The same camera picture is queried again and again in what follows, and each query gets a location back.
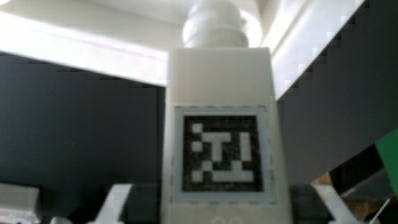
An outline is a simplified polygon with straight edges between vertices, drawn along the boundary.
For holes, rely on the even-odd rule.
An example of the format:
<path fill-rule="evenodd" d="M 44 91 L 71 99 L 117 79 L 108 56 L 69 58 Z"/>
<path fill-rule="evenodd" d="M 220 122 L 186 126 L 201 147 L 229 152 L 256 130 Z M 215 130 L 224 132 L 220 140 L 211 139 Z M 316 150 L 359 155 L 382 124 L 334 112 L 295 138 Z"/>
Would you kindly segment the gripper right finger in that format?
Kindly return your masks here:
<path fill-rule="evenodd" d="M 334 218 L 329 224 L 362 224 L 350 212 L 334 187 L 330 185 L 314 184 L 313 188 Z"/>

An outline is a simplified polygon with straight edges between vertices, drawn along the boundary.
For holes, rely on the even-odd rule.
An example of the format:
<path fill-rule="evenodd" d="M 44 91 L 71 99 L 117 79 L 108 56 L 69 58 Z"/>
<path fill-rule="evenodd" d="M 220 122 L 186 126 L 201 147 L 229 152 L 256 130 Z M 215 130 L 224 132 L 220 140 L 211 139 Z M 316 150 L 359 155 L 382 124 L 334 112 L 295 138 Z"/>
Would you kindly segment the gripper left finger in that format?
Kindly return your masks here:
<path fill-rule="evenodd" d="M 112 185 L 96 219 L 87 224 L 124 224 L 124 222 L 119 220 L 119 217 L 131 187 L 131 184 Z"/>

